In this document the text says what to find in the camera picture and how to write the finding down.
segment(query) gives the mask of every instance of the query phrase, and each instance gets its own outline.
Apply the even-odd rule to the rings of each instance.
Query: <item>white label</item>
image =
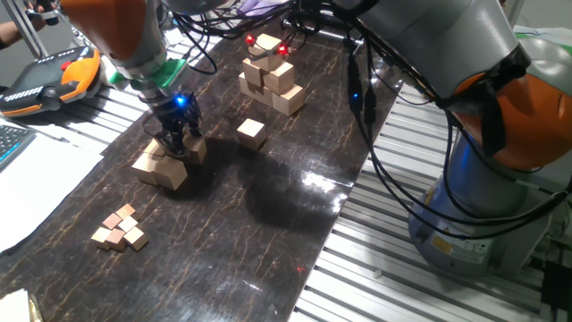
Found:
[[[438,226],[449,233],[465,234],[443,221],[440,221]],[[492,239],[467,241],[435,232],[431,244],[453,258],[469,263],[482,264],[491,248]]]

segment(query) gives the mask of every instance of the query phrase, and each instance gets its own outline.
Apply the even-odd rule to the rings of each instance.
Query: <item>stack of wooden blocks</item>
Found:
[[[139,251],[148,239],[141,231],[138,220],[138,212],[127,204],[104,220],[105,228],[99,227],[91,240],[102,250],[124,252],[129,244],[135,251]]]
[[[201,165],[206,155],[205,139],[186,135],[183,143],[189,156],[183,161],[168,157],[159,144],[152,140],[139,159],[131,167],[137,178],[144,183],[160,185],[177,190],[187,178],[185,163]]]
[[[275,53],[281,42],[278,38],[260,35],[254,46],[248,47],[250,54],[261,55],[270,51],[274,55],[256,61],[245,59],[239,83],[244,94],[290,116],[304,105],[304,89],[294,84],[294,66]]]

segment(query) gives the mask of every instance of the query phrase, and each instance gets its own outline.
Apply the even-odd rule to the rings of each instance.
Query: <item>small wooden cube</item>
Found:
[[[261,55],[267,50],[276,50],[281,42],[282,40],[279,38],[262,34],[258,36],[254,46],[248,47],[248,52],[252,55]]]
[[[138,224],[137,220],[133,219],[133,217],[131,216],[128,216],[127,218],[123,219],[117,226],[119,227],[119,229],[127,233],[128,231],[133,229],[133,227],[137,226],[137,224]]]
[[[109,250],[109,243],[107,242],[107,237],[111,234],[111,231],[106,228],[97,228],[96,233],[91,236],[91,241],[93,241],[96,246],[102,250]]]
[[[125,244],[125,240],[123,239],[124,235],[125,232],[123,230],[114,228],[109,234],[109,236],[107,236],[105,241],[109,244],[109,248],[111,248],[112,250],[124,252],[125,247],[127,247],[127,245]]]
[[[244,72],[239,75],[240,91],[253,97],[255,100],[272,106],[272,91],[266,87],[259,87],[253,83],[247,82]]]
[[[115,214],[121,217],[123,220],[129,216],[133,217],[135,220],[141,219],[139,213],[130,204],[125,204],[125,206],[121,207],[121,209],[115,211]]]
[[[244,70],[244,77],[247,82],[263,87],[265,84],[262,82],[262,72],[260,67],[250,63],[250,59],[246,58],[242,61],[242,69]]]
[[[265,125],[254,120],[247,119],[237,130],[237,136],[239,137],[239,143],[241,146],[257,150],[262,142],[266,140]]]
[[[189,151],[189,157],[185,158],[183,162],[190,163],[192,165],[202,165],[206,156],[205,138],[197,138],[187,134],[183,138],[182,143]]]
[[[128,233],[123,236],[127,243],[135,250],[139,251],[149,240],[146,235],[141,232],[137,227],[133,227]]]
[[[290,116],[304,105],[304,89],[298,85],[282,95],[272,95],[273,107]]]
[[[251,60],[250,63],[264,72],[271,72],[282,65],[283,59],[281,55],[269,55],[257,60]]]
[[[131,169],[133,169],[137,179],[141,182],[157,185],[153,170],[155,170],[159,161],[161,161],[161,157],[143,153],[131,166]]]
[[[294,87],[294,66],[284,63],[276,70],[265,73],[262,78],[265,86],[274,94],[284,94]]]
[[[114,229],[122,220],[123,219],[116,214],[111,214],[104,220],[103,224],[107,229]]]
[[[181,183],[187,179],[185,164],[172,157],[164,157],[159,161],[153,174],[157,184],[173,191],[177,190]]]
[[[149,145],[145,148],[143,152],[158,157],[164,156],[164,149],[161,148],[161,146],[159,145],[159,143],[157,143],[155,139],[151,140],[151,143],[149,143]]]

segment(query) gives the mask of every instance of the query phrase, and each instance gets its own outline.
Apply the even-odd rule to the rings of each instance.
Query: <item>white paper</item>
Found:
[[[28,292],[21,289],[0,300],[0,321],[29,322]]]
[[[0,173],[0,252],[34,232],[101,159],[37,134]]]

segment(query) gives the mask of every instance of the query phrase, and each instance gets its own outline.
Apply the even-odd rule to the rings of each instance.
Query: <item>red light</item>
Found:
[[[254,46],[254,44],[255,44],[256,42],[257,42],[257,39],[256,39],[256,38],[254,38],[254,37],[252,37],[252,36],[250,36],[250,35],[247,36],[247,45],[249,45],[249,46],[252,47],[252,46]]]
[[[287,55],[287,54],[289,54],[289,50],[288,50],[288,48],[287,48],[285,45],[280,45],[280,46],[278,47],[278,54],[280,54],[280,55]]]

